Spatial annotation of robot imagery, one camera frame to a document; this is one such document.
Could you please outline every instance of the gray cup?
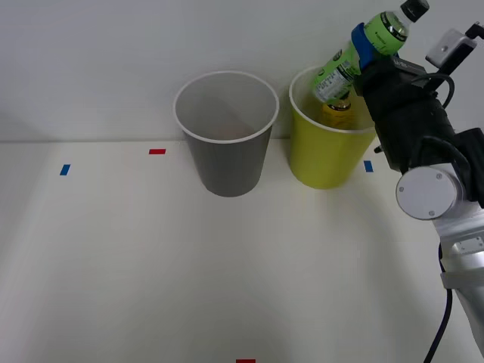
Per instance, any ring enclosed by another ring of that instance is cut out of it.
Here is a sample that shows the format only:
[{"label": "gray cup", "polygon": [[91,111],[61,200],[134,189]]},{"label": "gray cup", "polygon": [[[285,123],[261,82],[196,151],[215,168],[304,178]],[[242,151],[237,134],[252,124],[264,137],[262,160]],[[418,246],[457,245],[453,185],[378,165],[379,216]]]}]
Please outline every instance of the gray cup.
[{"label": "gray cup", "polygon": [[187,83],[173,112],[205,188],[237,197],[257,185],[279,99],[249,73],[208,73]]}]

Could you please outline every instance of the white table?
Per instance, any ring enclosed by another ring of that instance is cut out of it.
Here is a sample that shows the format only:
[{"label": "white table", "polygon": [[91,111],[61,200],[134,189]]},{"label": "white table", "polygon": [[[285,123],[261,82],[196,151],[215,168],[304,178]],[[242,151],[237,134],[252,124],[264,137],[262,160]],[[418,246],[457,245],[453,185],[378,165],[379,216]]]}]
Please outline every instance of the white table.
[{"label": "white table", "polygon": [[[1,144],[0,362],[422,362],[445,305],[433,226],[383,155],[315,191],[286,149],[226,199],[183,142]],[[455,299],[434,362],[478,361]]]}]

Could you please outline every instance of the red tape marker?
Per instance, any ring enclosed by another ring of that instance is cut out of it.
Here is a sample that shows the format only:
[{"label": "red tape marker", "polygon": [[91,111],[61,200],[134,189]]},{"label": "red tape marker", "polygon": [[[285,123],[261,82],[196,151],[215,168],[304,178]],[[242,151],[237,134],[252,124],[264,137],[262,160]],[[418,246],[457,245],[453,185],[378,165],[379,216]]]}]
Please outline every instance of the red tape marker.
[{"label": "red tape marker", "polygon": [[164,155],[166,154],[166,149],[150,149],[150,155]]}]

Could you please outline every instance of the bottle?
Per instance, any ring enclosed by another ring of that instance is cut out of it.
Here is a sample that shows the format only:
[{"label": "bottle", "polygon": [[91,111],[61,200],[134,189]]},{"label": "bottle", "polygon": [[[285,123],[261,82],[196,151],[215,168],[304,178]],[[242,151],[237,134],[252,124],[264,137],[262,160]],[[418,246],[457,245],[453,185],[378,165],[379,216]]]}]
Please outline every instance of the bottle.
[{"label": "bottle", "polygon": [[[427,10],[427,0],[407,0],[397,11],[384,11],[366,23],[365,35],[382,55],[395,54],[405,44],[410,24]],[[358,52],[349,41],[345,50],[339,50],[321,68],[314,80],[313,93],[321,102],[335,101],[350,90],[353,79],[360,74]]]},{"label": "bottle", "polygon": [[355,112],[349,101],[349,92],[332,104],[322,104],[318,122],[334,129],[353,129],[355,127]]}]

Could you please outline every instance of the yellow cup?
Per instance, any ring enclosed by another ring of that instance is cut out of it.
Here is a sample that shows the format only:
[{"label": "yellow cup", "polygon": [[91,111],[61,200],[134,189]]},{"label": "yellow cup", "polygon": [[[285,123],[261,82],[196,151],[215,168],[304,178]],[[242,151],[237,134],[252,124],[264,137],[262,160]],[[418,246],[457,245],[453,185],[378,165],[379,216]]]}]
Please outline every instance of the yellow cup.
[{"label": "yellow cup", "polygon": [[317,123],[321,104],[311,85],[321,67],[299,73],[291,82],[289,97],[293,109],[290,168],[300,182],[311,188],[329,189],[342,185],[351,175],[375,137],[374,123],[365,100],[350,93],[355,108],[355,127],[333,129]]}]

